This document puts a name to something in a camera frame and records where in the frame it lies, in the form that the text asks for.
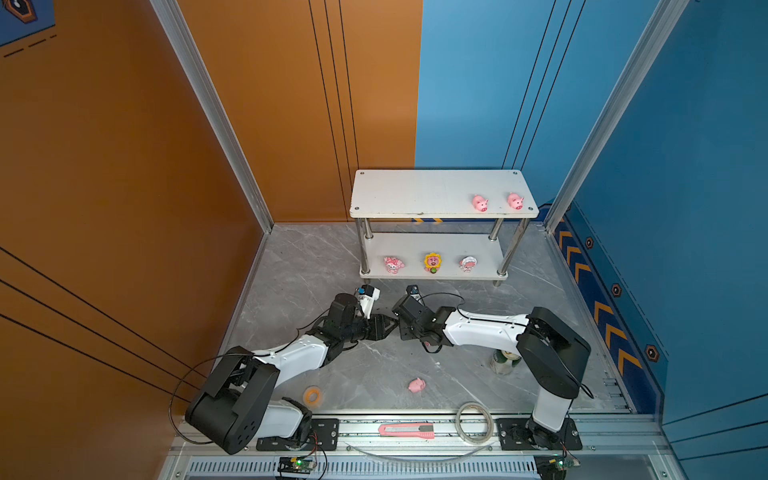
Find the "orange wall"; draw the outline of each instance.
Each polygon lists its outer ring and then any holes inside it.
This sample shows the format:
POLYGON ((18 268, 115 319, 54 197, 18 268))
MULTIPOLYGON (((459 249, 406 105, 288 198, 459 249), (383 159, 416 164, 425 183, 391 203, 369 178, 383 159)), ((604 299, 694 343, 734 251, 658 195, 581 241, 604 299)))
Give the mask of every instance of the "orange wall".
POLYGON ((55 7, 0 49, 0 247, 157 347, 0 251, 0 477, 154 478, 262 233, 149 2, 55 7))
POLYGON ((348 220, 355 170, 413 167, 421 2, 179 3, 275 221, 348 220))

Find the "pink utility knife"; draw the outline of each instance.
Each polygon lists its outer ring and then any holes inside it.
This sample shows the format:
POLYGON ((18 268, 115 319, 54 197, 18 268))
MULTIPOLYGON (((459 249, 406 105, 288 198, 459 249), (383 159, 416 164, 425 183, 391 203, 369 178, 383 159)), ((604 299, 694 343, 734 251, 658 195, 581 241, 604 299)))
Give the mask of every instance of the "pink utility knife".
POLYGON ((386 437, 435 438, 432 423, 385 423, 379 427, 379 434, 386 437))

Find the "yellow chevron arrow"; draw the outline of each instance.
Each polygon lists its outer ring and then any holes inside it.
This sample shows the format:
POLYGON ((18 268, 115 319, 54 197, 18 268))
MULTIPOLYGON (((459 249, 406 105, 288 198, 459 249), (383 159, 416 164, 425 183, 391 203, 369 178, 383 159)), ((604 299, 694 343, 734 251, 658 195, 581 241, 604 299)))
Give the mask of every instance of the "yellow chevron arrow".
POLYGON ((621 376, 624 376, 624 360, 629 360, 630 362, 634 363, 638 369, 642 369, 643 366, 640 364, 640 360, 634 358, 629 353, 626 353, 622 349, 619 349, 619 373, 621 376))
POLYGON ((568 247, 565 249, 565 251, 568 252, 568 255, 565 257, 565 261, 568 263, 568 266, 571 266, 571 253, 581 253, 581 250, 579 250, 577 247, 568 247))
POLYGON ((609 325, 609 324, 606 323, 605 324, 605 345, 608 347, 609 350, 611 349, 611 334, 612 333, 614 335, 619 335, 621 338, 623 338, 625 340, 627 339, 627 336, 624 334, 624 332, 622 332, 621 330, 619 330, 615 326, 609 325))
POLYGON ((614 314, 614 311, 608 305, 605 305, 604 303, 600 303, 600 302, 595 302, 594 303, 594 324, 595 325, 600 324, 600 322, 598 321, 598 314, 600 313, 600 310, 603 310, 604 312, 608 312, 611 315, 614 314))
POLYGON ((578 283, 578 273, 579 270, 586 270, 588 272, 591 272, 592 269, 589 267, 589 265, 584 265, 583 263, 576 262, 576 272, 574 276, 576 277, 576 283, 578 283))
POLYGON ((573 235, 565 230, 560 232, 560 250, 563 250, 563 237, 573 237, 573 235))

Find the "shelf top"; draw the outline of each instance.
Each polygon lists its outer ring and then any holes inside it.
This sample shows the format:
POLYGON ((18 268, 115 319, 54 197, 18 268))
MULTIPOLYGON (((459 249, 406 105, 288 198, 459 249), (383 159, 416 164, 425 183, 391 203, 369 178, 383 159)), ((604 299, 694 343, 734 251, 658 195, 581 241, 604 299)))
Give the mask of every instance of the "shelf top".
POLYGON ((536 218, 538 207, 520 170, 358 170, 352 218, 536 218), (509 194, 523 208, 507 205, 509 194), (472 205, 488 199, 488 210, 472 205))

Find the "white shelf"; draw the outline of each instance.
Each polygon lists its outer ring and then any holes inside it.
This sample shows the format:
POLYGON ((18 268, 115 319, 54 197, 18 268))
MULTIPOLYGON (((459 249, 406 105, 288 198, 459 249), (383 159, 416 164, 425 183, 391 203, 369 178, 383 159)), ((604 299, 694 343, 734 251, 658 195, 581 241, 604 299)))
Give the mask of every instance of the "white shelf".
POLYGON ((413 278, 429 280, 503 280, 496 273, 502 264, 498 240, 491 242, 487 233, 374 233, 365 240, 370 273, 362 278, 413 278), (439 253, 442 265, 437 273, 425 270, 427 253, 439 253), (458 263, 472 255, 478 263, 471 272, 463 272, 458 263), (406 265, 396 274, 387 271, 384 257, 397 257, 406 265))
POLYGON ((519 170, 358 170, 352 218, 536 218, 538 207, 519 170), (523 208, 507 196, 523 197, 523 208), (488 199, 478 212, 472 198, 488 199))

